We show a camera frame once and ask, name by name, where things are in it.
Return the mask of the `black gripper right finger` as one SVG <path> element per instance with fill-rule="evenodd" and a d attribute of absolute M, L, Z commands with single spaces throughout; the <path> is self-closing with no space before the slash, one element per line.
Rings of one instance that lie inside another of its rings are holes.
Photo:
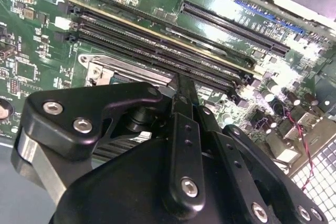
<path fill-rule="evenodd" d="M 238 127 L 221 129 L 214 114 L 201 106 L 195 84 L 188 95 L 203 135 L 203 145 L 218 160 L 228 180 L 226 200 L 236 223 L 327 223 L 325 214 Z"/>

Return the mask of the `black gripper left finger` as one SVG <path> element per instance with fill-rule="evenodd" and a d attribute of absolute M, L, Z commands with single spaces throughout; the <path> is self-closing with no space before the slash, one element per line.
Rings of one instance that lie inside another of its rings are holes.
<path fill-rule="evenodd" d="M 206 203 L 200 127 L 185 76 L 168 97 L 147 82 L 41 91 L 25 101 L 15 141 L 14 166 L 42 185 L 56 208 L 79 178 L 130 149 L 167 143 L 166 188 L 170 211 L 200 211 Z"/>

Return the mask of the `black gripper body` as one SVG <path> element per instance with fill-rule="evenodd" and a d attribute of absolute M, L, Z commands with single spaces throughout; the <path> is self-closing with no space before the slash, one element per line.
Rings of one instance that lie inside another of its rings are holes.
<path fill-rule="evenodd" d="M 179 223 L 167 211 L 167 143 L 142 143 L 76 180 L 63 194 L 52 223 Z M 206 203 L 190 223 L 239 223 L 220 162 L 203 156 Z"/>

